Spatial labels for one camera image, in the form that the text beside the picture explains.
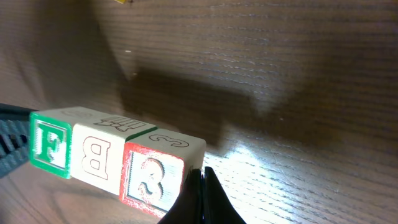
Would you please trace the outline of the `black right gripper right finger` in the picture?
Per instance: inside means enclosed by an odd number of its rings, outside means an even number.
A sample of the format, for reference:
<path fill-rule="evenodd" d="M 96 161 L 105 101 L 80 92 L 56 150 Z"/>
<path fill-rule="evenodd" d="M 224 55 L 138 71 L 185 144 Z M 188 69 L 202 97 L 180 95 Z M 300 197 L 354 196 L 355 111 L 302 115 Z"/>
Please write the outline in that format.
<path fill-rule="evenodd" d="M 232 206 L 211 167 L 205 167 L 202 184 L 203 222 L 205 224 L 246 224 Z"/>

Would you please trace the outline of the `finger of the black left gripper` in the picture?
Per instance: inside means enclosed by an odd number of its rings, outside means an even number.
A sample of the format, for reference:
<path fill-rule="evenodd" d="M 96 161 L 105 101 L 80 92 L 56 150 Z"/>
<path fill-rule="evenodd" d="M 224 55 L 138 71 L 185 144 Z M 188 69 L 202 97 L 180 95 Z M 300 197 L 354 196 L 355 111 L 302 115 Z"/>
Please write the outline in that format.
<path fill-rule="evenodd" d="M 29 160 L 29 115 L 33 111 L 1 103 L 1 178 Z"/>

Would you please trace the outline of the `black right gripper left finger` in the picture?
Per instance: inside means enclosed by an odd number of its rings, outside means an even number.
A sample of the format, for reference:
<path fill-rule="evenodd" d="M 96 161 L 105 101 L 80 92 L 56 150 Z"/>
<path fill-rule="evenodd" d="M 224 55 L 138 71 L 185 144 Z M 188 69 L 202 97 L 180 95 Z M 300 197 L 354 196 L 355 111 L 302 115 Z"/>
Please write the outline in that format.
<path fill-rule="evenodd" d="M 172 208 L 158 224 L 201 223 L 201 170 L 192 169 Z"/>

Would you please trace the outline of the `green F wooden block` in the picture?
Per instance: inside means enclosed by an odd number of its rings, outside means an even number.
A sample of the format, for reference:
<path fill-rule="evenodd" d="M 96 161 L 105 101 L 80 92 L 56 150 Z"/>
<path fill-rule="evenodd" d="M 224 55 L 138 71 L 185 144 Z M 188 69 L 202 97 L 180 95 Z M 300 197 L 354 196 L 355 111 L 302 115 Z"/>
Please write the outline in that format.
<path fill-rule="evenodd" d="M 69 179 L 74 125 L 107 115 L 81 106 L 31 112 L 30 163 L 51 174 Z"/>

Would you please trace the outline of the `red 3 wooden block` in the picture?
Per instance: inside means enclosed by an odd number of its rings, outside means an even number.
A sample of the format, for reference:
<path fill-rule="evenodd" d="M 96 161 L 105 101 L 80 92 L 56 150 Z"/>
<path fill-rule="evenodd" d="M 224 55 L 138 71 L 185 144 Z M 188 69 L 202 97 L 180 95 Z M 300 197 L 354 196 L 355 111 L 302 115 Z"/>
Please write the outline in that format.
<path fill-rule="evenodd" d="M 122 203 L 162 218 L 175 203 L 192 169 L 201 169 L 206 141 L 156 129 L 124 145 L 119 189 Z"/>

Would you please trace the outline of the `plain yellowish wooden block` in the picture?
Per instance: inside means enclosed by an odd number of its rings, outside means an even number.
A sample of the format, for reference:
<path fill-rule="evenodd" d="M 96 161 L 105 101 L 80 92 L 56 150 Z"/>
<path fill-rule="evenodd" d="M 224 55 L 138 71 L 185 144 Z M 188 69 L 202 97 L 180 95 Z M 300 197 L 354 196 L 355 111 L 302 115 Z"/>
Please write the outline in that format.
<path fill-rule="evenodd" d="M 156 129 L 154 124 L 116 115 L 77 123 L 72 132 L 70 174 L 119 194 L 126 141 Z"/>

